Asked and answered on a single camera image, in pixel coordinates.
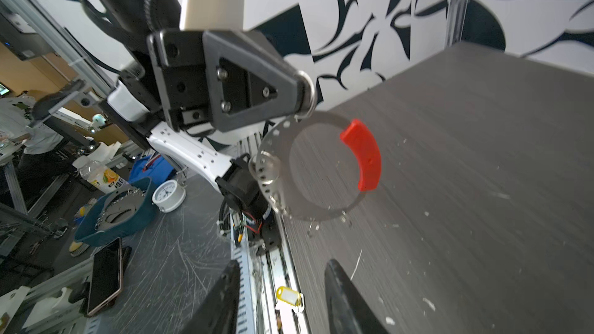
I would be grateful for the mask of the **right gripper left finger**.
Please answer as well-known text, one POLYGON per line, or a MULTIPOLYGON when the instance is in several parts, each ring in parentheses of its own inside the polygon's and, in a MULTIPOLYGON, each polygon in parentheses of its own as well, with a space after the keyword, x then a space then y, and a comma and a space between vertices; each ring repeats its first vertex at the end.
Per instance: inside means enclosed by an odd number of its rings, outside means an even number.
POLYGON ((200 307, 180 332, 236 333, 240 287, 240 264, 236 260, 230 260, 200 307))

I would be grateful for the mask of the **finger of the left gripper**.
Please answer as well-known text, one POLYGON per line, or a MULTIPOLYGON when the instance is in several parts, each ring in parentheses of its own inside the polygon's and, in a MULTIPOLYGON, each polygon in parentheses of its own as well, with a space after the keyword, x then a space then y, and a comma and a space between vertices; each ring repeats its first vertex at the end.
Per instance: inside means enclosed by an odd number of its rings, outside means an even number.
POLYGON ((309 114, 309 77, 295 69, 259 31, 202 35, 210 123, 222 132, 309 114))

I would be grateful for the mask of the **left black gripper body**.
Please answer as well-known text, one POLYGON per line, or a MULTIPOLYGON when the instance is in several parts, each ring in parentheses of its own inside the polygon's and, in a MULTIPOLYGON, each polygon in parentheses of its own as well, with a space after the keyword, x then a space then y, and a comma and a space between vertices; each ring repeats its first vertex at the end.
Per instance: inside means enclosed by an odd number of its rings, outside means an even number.
POLYGON ((163 29, 146 38, 164 118, 174 131, 213 123, 205 51, 210 34, 163 29))

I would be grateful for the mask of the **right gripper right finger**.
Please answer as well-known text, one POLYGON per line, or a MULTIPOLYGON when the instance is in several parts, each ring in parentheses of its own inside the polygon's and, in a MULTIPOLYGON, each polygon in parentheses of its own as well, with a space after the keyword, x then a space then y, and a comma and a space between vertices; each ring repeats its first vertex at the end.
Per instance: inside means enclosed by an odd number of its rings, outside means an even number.
POLYGON ((324 284, 330 333, 388 333, 336 259, 326 264, 324 284))

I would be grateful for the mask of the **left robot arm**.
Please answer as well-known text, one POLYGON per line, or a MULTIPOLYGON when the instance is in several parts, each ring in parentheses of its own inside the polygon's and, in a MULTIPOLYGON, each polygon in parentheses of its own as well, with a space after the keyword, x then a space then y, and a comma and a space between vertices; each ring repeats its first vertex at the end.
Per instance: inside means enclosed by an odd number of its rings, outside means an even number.
POLYGON ((84 12, 136 62, 101 107, 119 128, 207 179, 252 233, 267 234, 272 210, 247 159, 222 159, 190 129, 307 118, 317 102, 309 75, 261 32, 244 31, 244 0, 99 1, 102 10, 81 0, 84 12))

